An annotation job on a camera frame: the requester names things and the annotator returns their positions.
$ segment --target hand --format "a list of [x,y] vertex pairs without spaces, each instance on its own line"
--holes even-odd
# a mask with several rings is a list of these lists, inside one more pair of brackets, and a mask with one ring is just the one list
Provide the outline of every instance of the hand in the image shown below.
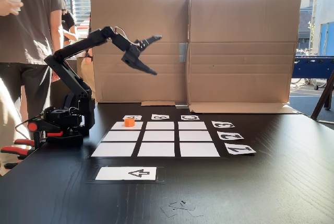
[[0,0],[0,16],[7,16],[9,14],[18,15],[17,8],[22,7],[23,3],[18,3],[13,0]]
[[60,77],[58,76],[58,74],[56,74],[54,71],[52,71],[52,78],[51,78],[51,82],[55,82],[60,80]]

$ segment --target paper scrap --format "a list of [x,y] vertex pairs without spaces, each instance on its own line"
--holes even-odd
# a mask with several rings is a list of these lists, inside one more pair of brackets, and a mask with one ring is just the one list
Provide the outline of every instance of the paper scrap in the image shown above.
[[207,127],[203,121],[198,122],[178,122],[179,130],[206,130]]
[[196,121],[196,120],[199,120],[199,117],[197,115],[181,115],[181,120]]
[[92,157],[130,157],[136,143],[100,143]]
[[219,121],[212,121],[212,124],[216,128],[230,128],[234,127],[234,125],[230,122],[219,122]]
[[166,119],[169,119],[169,115],[152,114],[152,120],[166,120]]
[[123,121],[118,121],[113,125],[111,130],[141,130],[141,128],[142,128],[142,122],[136,122],[135,126],[127,127],[124,126]]
[[175,157],[174,143],[141,143],[138,157]]
[[156,167],[103,167],[100,169],[95,180],[98,181],[155,181],[157,176]]
[[208,131],[179,131],[181,142],[211,142]]
[[224,133],[224,132],[217,132],[219,138],[222,140],[236,140],[236,139],[243,139],[240,134],[237,133]]
[[236,145],[236,144],[225,143],[225,146],[228,152],[232,155],[252,154],[256,152],[250,146],[246,146],[246,145]]
[[180,143],[181,157],[219,157],[214,143]]
[[136,142],[140,131],[109,131],[102,142]]
[[171,121],[149,121],[146,125],[146,130],[174,130],[174,122]]
[[173,142],[174,131],[145,131],[143,142]]
[[123,118],[125,119],[135,119],[136,121],[140,121],[141,120],[141,115],[126,115]]

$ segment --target cardboard wall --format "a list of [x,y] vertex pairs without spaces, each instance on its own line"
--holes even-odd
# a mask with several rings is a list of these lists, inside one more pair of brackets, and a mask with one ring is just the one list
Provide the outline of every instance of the cardboard wall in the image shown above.
[[156,76],[128,67],[121,61],[123,52],[112,43],[93,49],[98,102],[186,100],[180,43],[188,42],[188,4],[189,0],[91,0],[92,30],[119,26],[132,41],[163,36],[140,56]]
[[191,0],[188,104],[288,102],[300,2]]

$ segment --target red handle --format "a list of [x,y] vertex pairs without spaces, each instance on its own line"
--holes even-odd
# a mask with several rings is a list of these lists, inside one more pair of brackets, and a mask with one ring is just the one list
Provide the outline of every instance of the red handle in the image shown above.
[[19,148],[19,147],[3,147],[0,152],[4,152],[7,154],[20,155],[20,156],[28,156],[27,149]]
[[17,139],[14,141],[14,144],[27,145],[27,146],[32,146],[32,147],[35,145],[34,141],[30,139]]

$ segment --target table surface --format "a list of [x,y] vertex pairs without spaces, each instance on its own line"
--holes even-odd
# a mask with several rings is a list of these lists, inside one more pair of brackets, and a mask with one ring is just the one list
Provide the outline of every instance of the table surface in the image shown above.
[[[220,158],[90,158],[116,121],[138,114],[147,122],[153,113],[175,122],[190,114],[176,107],[99,104],[81,147],[45,144],[0,178],[0,222],[334,223],[333,130],[301,114],[203,114]],[[245,138],[242,144],[257,153],[229,154],[211,120],[232,122],[233,132]],[[94,183],[103,166],[159,167],[164,182]],[[168,218],[161,211],[180,200],[204,216],[180,211]]]

